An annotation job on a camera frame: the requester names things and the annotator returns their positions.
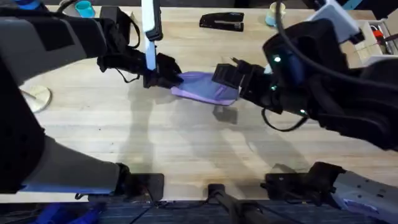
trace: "wire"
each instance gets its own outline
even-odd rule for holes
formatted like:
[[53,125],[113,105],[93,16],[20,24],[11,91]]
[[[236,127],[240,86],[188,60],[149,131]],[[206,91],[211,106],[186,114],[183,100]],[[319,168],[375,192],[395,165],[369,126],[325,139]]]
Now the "wire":
[[70,0],[67,1],[65,3],[63,3],[58,9],[57,12],[58,13],[62,13],[68,6],[70,6],[71,4],[74,4],[75,2],[77,2],[78,0]]
[[331,77],[337,78],[339,80],[343,80],[352,84],[356,85],[366,85],[366,86],[371,86],[371,87],[376,87],[376,88],[384,88],[390,91],[396,91],[398,92],[398,87],[393,86],[393,85],[388,85],[385,83],[378,83],[378,82],[373,82],[370,80],[365,80],[365,79],[358,79],[358,78],[353,78],[348,75],[342,74],[340,72],[331,70],[323,65],[320,65],[319,63],[314,62],[307,56],[305,56],[299,49],[296,48],[296,46],[290,41],[289,37],[286,34],[286,31],[283,27],[282,23],[282,18],[280,16],[280,5],[281,5],[281,0],[277,0],[276,4],[276,14],[275,14],[275,19],[276,19],[276,24],[277,24],[277,29],[284,40],[285,44],[288,46],[289,50],[291,50],[298,58],[300,58],[303,62],[305,62],[307,65],[313,67],[314,69],[318,70],[319,72],[322,72],[324,74],[327,74]]
[[261,207],[262,209],[267,210],[268,212],[271,212],[271,213],[273,213],[273,214],[275,214],[275,215],[277,215],[279,217],[282,217],[282,218],[284,218],[286,220],[289,220],[289,221],[297,223],[297,224],[304,224],[304,223],[302,223],[302,222],[300,222],[300,221],[298,221],[298,220],[296,220],[296,219],[294,219],[294,218],[292,218],[290,216],[287,216],[287,215],[284,215],[282,213],[279,213],[279,212],[277,212],[277,211],[275,211],[275,210],[273,210],[273,209],[271,209],[271,208],[269,208],[269,207],[267,207],[265,205],[261,205],[260,203],[257,203],[257,205],[259,207]]
[[137,75],[136,78],[133,78],[132,80],[127,80],[126,77],[120,72],[119,69],[117,69],[117,68],[115,68],[115,69],[116,69],[116,71],[118,71],[119,74],[123,77],[123,80],[124,80],[125,83],[131,83],[131,82],[133,82],[133,81],[135,81],[135,80],[138,80],[139,77],[140,77],[140,75]]
[[268,120],[268,118],[267,118],[267,115],[266,115],[266,110],[267,110],[267,109],[265,109],[265,108],[263,108],[263,109],[261,110],[261,116],[262,116],[264,122],[265,122],[270,128],[275,129],[275,130],[277,130],[277,131],[282,131],[282,132],[294,131],[294,130],[296,130],[297,128],[301,127],[303,124],[305,124],[305,122],[307,122],[307,120],[308,120],[308,118],[303,117],[303,118],[300,119],[300,121],[298,121],[298,122],[297,122],[295,125],[293,125],[292,127],[287,128],[287,129],[279,129],[279,128],[273,126],[273,125],[269,122],[269,120]]
[[208,203],[209,200],[212,199],[215,196],[215,194],[211,194],[211,195],[209,195],[209,197],[205,201],[199,202],[199,203],[196,203],[196,204],[193,204],[193,205],[189,205],[187,207],[167,207],[168,205],[170,205],[169,202],[166,202],[164,204],[161,204],[160,202],[155,202],[154,201],[154,197],[153,197],[152,193],[150,192],[150,190],[145,185],[143,185],[142,188],[144,188],[146,190],[146,192],[148,193],[149,200],[150,200],[151,204],[154,207],[159,208],[159,209],[164,209],[164,210],[188,210],[188,209],[193,209],[193,208],[199,208],[199,207],[202,207],[202,206],[204,206],[206,204],[207,205],[219,205],[217,203]]
[[145,209],[144,211],[142,211],[136,218],[134,218],[133,220],[131,220],[131,222],[129,224],[133,224],[135,223],[138,219],[140,219],[143,215],[145,215],[145,213],[147,213],[149,210],[153,209],[154,206],[151,205],[149,208]]

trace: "purple towel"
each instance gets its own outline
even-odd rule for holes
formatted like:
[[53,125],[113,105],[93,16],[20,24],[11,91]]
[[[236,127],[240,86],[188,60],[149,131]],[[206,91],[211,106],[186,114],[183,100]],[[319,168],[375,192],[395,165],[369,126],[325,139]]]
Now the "purple towel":
[[173,95],[223,106],[238,99],[239,90],[213,82],[212,73],[185,72],[179,76],[184,82],[171,88]]

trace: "wooden table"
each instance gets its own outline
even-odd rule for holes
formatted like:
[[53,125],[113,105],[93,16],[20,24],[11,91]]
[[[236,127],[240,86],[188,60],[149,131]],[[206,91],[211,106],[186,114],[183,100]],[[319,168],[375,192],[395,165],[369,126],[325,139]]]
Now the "wooden table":
[[[121,9],[133,12],[141,24],[139,7]],[[199,28],[201,15],[229,11],[244,12],[243,33]],[[284,24],[303,21],[312,13],[287,10]],[[357,19],[374,18],[370,11],[350,13]],[[214,72],[217,63],[231,63],[231,57],[266,65],[261,47],[277,32],[265,25],[265,15],[265,9],[162,8],[164,39],[157,43],[158,50],[176,58],[185,72]],[[131,36],[134,44],[134,31]],[[343,48],[354,49],[350,44]],[[210,183],[225,184],[227,193],[237,198],[267,198],[259,186],[264,174],[286,167],[306,172],[316,161],[398,185],[396,152],[325,131],[314,121],[280,133],[268,128],[261,109],[248,101],[220,108],[174,97],[162,88],[144,89],[141,80],[125,84],[115,70],[101,73],[95,59],[27,84],[45,85],[53,93],[49,107],[37,114],[49,136],[98,159],[123,162],[133,172],[163,173],[165,200],[204,199]],[[271,120],[276,126],[290,126],[298,117],[275,114]],[[0,202],[54,201],[74,198],[42,193],[0,197]]]

